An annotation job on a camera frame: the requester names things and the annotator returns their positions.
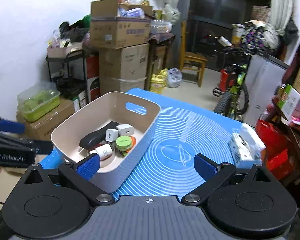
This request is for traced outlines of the beige plastic storage bin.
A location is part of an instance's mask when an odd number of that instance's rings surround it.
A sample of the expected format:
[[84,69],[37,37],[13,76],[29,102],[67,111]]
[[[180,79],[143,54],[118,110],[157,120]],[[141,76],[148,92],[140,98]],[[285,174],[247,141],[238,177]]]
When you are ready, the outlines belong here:
[[123,92],[110,92],[66,119],[51,134],[62,156],[103,191],[116,191],[134,170],[154,137],[160,106]]

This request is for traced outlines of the black remote control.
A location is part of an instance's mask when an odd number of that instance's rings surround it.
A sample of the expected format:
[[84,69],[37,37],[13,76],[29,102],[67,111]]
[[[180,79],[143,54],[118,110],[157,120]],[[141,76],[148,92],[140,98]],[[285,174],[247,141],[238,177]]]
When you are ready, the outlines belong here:
[[111,121],[106,126],[93,131],[83,137],[80,142],[79,146],[86,150],[92,150],[95,148],[101,141],[105,140],[106,138],[106,131],[108,129],[115,129],[119,125],[118,122]]

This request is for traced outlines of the white charger adapter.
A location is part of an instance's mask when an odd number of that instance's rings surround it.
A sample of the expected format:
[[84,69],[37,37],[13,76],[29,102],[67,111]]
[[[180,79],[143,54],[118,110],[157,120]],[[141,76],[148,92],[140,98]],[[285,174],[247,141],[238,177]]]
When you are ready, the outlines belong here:
[[116,129],[120,136],[131,136],[134,134],[134,127],[130,124],[117,125]]

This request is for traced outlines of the white tissue pack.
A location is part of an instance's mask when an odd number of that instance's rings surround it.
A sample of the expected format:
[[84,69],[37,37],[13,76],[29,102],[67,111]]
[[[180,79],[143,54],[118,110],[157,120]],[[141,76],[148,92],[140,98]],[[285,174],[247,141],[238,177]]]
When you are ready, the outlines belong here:
[[262,164],[261,155],[266,146],[248,124],[243,123],[240,129],[232,130],[229,147],[237,168],[250,169],[255,164]]

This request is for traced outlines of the small white charger cube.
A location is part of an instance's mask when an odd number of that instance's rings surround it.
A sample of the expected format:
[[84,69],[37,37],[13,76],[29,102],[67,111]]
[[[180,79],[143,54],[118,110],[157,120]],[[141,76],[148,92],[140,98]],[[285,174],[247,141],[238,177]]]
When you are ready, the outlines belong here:
[[117,129],[107,129],[106,130],[105,141],[115,142],[118,137],[119,137],[119,131]]

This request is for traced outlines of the green lidded plastic container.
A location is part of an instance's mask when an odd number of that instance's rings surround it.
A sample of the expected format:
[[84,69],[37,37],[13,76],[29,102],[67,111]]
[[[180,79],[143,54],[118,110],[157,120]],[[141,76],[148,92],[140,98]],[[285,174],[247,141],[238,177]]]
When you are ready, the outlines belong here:
[[28,122],[35,122],[60,104],[54,82],[42,81],[17,95],[17,110]]

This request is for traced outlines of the red gift bag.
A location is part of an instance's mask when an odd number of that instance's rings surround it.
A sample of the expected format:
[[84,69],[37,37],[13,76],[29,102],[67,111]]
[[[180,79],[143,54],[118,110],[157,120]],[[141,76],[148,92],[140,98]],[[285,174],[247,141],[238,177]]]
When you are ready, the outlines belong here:
[[293,167],[288,157],[288,140],[273,124],[258,120],[256,133],[266,146],[266,152],[261,159],[266,168],[277,180],[289,175]]

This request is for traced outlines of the green black bicycle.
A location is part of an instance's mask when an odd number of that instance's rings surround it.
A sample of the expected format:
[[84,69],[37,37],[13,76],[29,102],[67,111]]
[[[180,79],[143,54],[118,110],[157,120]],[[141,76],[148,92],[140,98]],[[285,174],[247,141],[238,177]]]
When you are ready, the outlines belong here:
[[246,113],[249,106],[247,77],[250,55],[239,48],[223,49],[223,69],[220,82],[212,91],[219,101],[213,112],[230,119],[238,119]]

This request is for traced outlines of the black metal shelf rack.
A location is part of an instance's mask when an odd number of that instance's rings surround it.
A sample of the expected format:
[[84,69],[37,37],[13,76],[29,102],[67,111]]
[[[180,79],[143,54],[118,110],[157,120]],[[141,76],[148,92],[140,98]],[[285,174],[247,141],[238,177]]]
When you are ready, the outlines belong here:
[[49,79],[56,84],[61,96],[79,107],[99,98],[99,57],[76,43],[67,48],[47,48]]

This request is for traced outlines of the white plastic bag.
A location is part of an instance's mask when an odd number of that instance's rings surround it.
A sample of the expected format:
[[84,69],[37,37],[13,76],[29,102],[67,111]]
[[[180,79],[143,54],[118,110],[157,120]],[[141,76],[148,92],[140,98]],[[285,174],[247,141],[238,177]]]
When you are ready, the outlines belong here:
[[167,71],[167,86],[177,88],[183,79],[182,72],[178,68],[171,68]]

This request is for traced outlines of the yellow oil jug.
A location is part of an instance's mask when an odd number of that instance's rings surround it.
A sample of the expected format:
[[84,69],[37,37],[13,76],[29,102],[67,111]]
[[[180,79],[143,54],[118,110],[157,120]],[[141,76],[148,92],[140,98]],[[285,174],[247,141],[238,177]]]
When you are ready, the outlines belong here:
[[167,84],[167,69],[162,69],[159,74],[153,74],[151,78],[150,91],[162,94]]

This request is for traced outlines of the tall stacked cardboard box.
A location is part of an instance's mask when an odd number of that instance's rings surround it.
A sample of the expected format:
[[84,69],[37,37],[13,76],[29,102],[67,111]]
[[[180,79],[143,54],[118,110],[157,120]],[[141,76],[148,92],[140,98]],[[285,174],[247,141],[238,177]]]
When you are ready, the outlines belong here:
[[132,88],[144,89],[149,44],[122,49],[99,51],[99,78],[101,94]]

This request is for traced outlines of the white cabinet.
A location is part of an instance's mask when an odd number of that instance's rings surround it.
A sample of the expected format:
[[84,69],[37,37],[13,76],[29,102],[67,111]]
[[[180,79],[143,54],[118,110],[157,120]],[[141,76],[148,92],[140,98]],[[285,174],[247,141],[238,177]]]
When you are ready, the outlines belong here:
[[248,110],[243,114],[243,121],[255,127],[259,119],[264,118],[267,106],[274,93],[282,84],[282,78],[289,65],[268,55],[252,56],[245,84],[249,94]]

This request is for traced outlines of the wooden chair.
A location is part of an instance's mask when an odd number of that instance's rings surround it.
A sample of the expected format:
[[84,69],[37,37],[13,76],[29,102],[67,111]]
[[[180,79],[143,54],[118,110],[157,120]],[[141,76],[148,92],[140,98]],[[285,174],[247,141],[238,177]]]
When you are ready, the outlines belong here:
[[207,58],[203,55],[186,51],[186,21],[181,22],[181,42],[179,53],[179,70],[192,70],[197,73],[197,85],[202,87]]

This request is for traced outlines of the open top cardboard box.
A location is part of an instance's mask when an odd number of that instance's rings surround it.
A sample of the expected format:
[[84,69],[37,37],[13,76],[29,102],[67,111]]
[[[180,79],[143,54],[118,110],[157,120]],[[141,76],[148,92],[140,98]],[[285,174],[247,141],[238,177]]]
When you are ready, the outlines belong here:
[[122,4],[118,0],[91,2],[90,44],[121,49],[148,42],[153,7]]

